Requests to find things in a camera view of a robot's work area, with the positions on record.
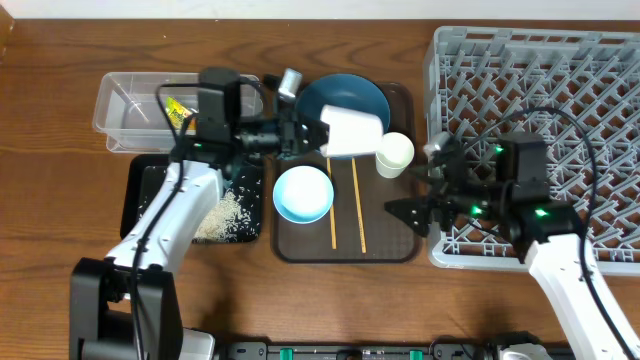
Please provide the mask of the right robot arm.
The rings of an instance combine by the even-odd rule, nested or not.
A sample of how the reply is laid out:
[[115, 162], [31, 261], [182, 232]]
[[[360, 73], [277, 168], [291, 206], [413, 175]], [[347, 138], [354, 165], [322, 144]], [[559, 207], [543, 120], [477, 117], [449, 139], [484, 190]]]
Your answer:
[[639, 337], [607, 286], [574, 207], [550, 195], [547, 146], [535, 133], [497, 141], [496, 178], [471, 178], [462, 144], [447, 135], [428, 144], [429, 162], [412, 174], [429, 186], [423, 197], [388, 201], [384, 209], [426, 236], [458, 217], [496, 224], [549, 300], [578, 359], [636, 359]]

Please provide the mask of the white cup pink inside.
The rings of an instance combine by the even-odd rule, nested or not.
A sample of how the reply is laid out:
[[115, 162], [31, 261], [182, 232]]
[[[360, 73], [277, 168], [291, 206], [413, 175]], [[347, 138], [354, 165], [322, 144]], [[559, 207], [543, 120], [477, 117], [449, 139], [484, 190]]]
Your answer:
[[383, 123], [377, 115], [325, 105], [320, 121], [328, 129], [328, 141], [320, 153], [326, 158], [374, 154], [384, 134]]

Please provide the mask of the light blue bowl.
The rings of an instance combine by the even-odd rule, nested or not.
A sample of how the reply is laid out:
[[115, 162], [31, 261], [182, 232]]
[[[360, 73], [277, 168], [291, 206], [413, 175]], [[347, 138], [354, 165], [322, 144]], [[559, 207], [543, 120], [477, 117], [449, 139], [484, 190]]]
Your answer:
[[283, 172], [273, 188], [278, 214], [295, 224], [310, 224], [324, 217], [332, 207], [334, 188], [319, 168], [301, 165]]

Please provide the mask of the yellow green snack wrapper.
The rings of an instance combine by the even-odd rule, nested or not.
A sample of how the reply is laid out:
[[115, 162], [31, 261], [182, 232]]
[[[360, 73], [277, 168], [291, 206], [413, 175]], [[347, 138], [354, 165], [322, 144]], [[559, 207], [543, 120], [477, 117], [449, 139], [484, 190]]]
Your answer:
[[165, 101], [165, 112], [174, 128], [180, 130], [184, 119], [195, 114], [196, 110], [183, 105], [176, 98], [169, 96]]

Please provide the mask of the white cup green inside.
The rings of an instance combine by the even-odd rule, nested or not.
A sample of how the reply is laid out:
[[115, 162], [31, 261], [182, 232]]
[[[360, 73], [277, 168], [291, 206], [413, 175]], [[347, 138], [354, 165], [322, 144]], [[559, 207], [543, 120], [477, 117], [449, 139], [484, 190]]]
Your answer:
[[409, 137], [398, 132], [387, 133], [375, 154], [376, 170], [383, 178], [396, 178], [409, 166], [414, 155], [415, 147]]

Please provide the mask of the rice grains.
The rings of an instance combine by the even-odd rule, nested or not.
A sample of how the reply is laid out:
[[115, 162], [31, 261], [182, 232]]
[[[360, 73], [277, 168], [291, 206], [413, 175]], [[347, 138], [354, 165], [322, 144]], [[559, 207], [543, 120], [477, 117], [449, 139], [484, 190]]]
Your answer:
[[241, 172], [220, 202], [205, 216], [194, 244], [245, 243], [261, 230], [262, 175], [255, 169]]

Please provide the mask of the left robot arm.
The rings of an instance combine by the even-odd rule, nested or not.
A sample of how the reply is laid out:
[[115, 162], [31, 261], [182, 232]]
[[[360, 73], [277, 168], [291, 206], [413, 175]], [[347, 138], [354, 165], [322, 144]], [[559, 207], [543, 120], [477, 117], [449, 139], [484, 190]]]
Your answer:
[[183, 326], [175, 287], [194, 235], [226, 181], [266, 155], [293, 158], [327, 139], [295, 109], [302, 76], [251, 81], [229, 68], [201, 71], [198, 110], [169, 127], [175, 145], [160, 190], [104, 259], [72, 271], [72, 359], [211, 359], [214, 337]]

